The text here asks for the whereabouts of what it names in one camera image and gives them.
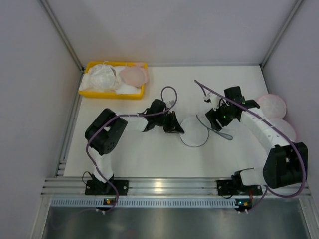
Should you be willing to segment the clear mesh laundry bag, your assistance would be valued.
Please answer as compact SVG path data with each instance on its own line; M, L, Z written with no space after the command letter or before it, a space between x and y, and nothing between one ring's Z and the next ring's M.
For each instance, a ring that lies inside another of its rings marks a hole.
M181 141L188 147L201 147L205 145L211 133L214 133L226 140L233 140L235 131L231 129L222 129L220 131L213 129L204 113L196 114L185 118L181 124L184 133L180 133Z

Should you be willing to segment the pink bra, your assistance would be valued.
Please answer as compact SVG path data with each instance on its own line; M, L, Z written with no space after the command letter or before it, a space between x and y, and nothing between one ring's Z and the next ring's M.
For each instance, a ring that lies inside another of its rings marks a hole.
M133 66L126 66L119 75L123 81L130 86L141 88L149 81L147 65L145 63L134 63Z

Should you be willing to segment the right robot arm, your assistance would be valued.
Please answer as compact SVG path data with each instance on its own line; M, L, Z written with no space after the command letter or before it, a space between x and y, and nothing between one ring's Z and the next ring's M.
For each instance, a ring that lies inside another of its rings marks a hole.
M255 136L267 154L263 166L236 171L232 175L234 183L239 187L264 185L269 190L300 183L303 188L307 179L307 146L292 141L277 129L262 114L255 100L245 99L240 87L228 88L224 94L204 95L204 101L212 105L205 113L211 129L220 132L236 119Z

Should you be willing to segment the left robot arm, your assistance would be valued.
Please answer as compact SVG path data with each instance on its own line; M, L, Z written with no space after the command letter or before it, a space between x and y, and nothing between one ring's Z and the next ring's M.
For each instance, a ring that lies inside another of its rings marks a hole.
M148 132L158 126L165 133L184 134L172 110L175 104L174 100L155 99L150 107L136 115L118 116L111 109L104 109L85 131L87 155L94 165L92 179L102 184L112 182L114 173L108 154L115 149L125 130Z

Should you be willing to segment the upper pink-trimmed laundry bag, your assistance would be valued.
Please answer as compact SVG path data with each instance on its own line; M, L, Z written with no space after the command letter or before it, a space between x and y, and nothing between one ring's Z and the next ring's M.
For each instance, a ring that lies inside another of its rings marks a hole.
M257 103L264 116L268 119L283 119L286 115L287 105L285 101L277 95L263 95L257 100Z

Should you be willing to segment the pink-trimmed laundry bag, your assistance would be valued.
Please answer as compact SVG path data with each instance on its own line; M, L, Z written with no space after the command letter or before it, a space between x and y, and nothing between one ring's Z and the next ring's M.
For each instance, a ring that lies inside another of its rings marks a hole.
M257 100L257 103L264 116L268 119L283 119L286 115L287 105L285 101L277 95L263 95Z
M281 131L284 135L286 135L292 142L296 142L297 134L293 127L283 119L269 119L269 122Z

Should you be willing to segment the white bra in bin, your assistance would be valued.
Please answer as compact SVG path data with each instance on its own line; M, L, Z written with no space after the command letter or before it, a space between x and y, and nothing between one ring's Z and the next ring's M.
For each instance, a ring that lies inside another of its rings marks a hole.
M111 92L118 88L119 82L112 66L97 64L84 74L80 91Z
M134 86L130 86L127 85L123 79L121 78L121 76L119 75L120 71L122 71L126 66L117 66L115 67L115 73L116 73L116 77L117 79L120 81L120 85L118 87L118 89L116 90L116 94L120 95L129 95L129 94L139 94L141 91L141 88L137 88Z

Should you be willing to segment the yellow plastic bin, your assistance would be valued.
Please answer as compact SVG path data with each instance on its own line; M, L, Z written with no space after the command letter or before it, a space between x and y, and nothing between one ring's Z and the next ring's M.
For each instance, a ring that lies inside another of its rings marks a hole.
M112 66L114 71L115 71L115 67L117 66L133 66L135 62L112 62L112 61L91 61L87 64L87 67L85 69L85 73L87 73L89 71L89 69L97 64L105 64L105 65L109 65ZM139 94L129 94L129 95L123 95L123 94L116 94L116 90L111 91L111 92L86 92L86 91L80 91L78 90L78 93L84 97L87 98L100 98L100 99L123 99L123 100L140 100L143 95L144 95L144 89L145 89L145 85L142 85L141 91Z

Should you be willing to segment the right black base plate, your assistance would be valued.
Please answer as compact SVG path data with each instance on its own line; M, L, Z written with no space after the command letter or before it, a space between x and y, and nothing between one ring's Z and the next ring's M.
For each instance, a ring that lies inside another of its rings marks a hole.
M219 196L262 196L263 192L261 186L252 185L244 186L237 185L231 179L223 179L216 181L217 194Z

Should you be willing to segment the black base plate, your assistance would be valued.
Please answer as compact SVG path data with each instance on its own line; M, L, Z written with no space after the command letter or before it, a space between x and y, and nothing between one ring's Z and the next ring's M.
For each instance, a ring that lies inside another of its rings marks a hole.
M223 179L216 181L217 194L219 196L262 196L263 192L261 186L252 185L244 186L237 185L231 179Z
M126 196L129 189L128 180L113 180L113 185L120 196ZM108 183L103 183L98 179L88 180L85 188L85 195L101 196L101 195L116 195L115 189Z

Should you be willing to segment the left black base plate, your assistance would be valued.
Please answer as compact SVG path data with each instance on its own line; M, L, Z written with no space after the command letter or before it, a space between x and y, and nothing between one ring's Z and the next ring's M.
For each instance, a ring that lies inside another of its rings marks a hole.
M129 189L128 180L113 180L113 185L120 196L126 196ZM85 188L85 195L101 196L101 195L116 195L115 189L108 183L103 183L98 179L88 180Z

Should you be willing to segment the right aluminium frame post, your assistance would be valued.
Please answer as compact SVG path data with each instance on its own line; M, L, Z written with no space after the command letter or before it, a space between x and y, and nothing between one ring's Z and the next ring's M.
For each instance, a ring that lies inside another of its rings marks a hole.
M259 65L261 70L263 70L267 65L268 61L270 60L271 56L276 50L287 29L290 27L291 23L293 22L294 18L296 17L297 13L300 11L305 2L305 0L294 1L292 8L289 10L287 16L284 18L283 24L279 28L279 31L276 33L270 47L266 51L266 54Z

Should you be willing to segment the aluminium frame post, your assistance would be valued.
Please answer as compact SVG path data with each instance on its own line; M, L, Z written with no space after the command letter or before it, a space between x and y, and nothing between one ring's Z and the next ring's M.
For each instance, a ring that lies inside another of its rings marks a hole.
M71 56L73 62L75 63L76 67L79 69L80 72L84 72L84 67L77 56L66 32L64 31L61 23L59 22L56 14L54 13L49 1L47 0L39 0L38 1L41 7L43 8L44 12L46 13L48 19L53 24L54 29L56 30L59 38L62 40L63 45L65 46L67 52Z
M305 2L305 0L294 1L292 8L289 10L287 16L284 18L283 24L279 28L279 31L276 33L270 47L266 51L266 54L259 65L261 70L263 70L267 65L268 61L270 60L271 56L276 50L287 29L290 27L291 23L293 22L294 18L296 17L297 13L300 11Z

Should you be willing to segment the aluminium front rail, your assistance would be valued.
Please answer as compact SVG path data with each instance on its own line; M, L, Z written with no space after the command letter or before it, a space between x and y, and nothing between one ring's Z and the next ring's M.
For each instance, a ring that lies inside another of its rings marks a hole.
M218 178L126 178L128 196L217 197ZM47 178L42 196L81 196L85 193L80 177Z

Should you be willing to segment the left aluminium frame post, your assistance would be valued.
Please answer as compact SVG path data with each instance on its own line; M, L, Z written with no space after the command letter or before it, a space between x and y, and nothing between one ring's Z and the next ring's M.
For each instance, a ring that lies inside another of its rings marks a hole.
M47 0L39 0L38 1L41 7L43 8L44 12L46 13L48 19L53 24L54 29L56 30L59 38L62 40L63 45L65 46L67 52L71 56L73 62L75 63L76 67L79 69L80 72L84 72L84 67L77 56L66 32L64 31L61 23L59 22L56 14L54 13L49 1Z

